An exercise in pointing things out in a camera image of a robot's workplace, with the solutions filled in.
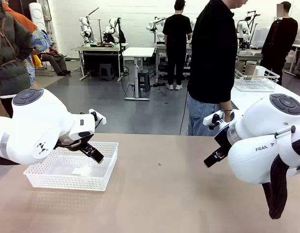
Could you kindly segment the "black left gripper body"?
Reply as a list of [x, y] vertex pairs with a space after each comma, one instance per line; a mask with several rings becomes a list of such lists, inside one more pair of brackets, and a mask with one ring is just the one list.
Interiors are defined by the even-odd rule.
[[66, 148], [69, 150], [93, 150], [94, 147], [89, 143], [89, 140], [94, 136], [94, 134], [85, 136], [76, 141], [71, 142], [70, 144], [64, 144], [63, 140], [58, 140], [54, 149], [56, 148]]

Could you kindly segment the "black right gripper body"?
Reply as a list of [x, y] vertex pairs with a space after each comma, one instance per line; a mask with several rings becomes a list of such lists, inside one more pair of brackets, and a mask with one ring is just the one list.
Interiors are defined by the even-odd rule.
[[220, 129], [218, 134], [214, 137], [215, 141], [218, 143], [222, 151], [230, 150], [230, 142], [228, 141], [228, 129], [229, 124]]

